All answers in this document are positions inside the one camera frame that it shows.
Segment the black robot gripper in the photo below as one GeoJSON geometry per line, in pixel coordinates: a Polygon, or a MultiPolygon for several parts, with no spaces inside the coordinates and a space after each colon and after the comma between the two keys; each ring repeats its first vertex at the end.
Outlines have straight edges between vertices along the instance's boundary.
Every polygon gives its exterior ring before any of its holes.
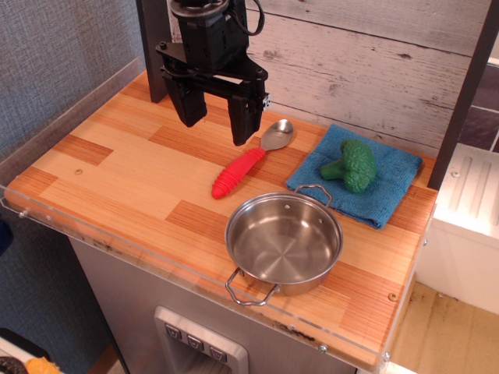
{"type": "Polygon", "coordinates": [[[180,121],[192,127],[207,114],[206,92],[223,97],[228,100],[236,146],[260,129],[262,112],[269,105],[264,86],[268,74],[247,55],[250,38],[260,34],[265,24],[263,7],[255,4],[259,19],[252,31],[244,1],[172,1],[182,41],[161,42],[157,48],[180,121]]]}

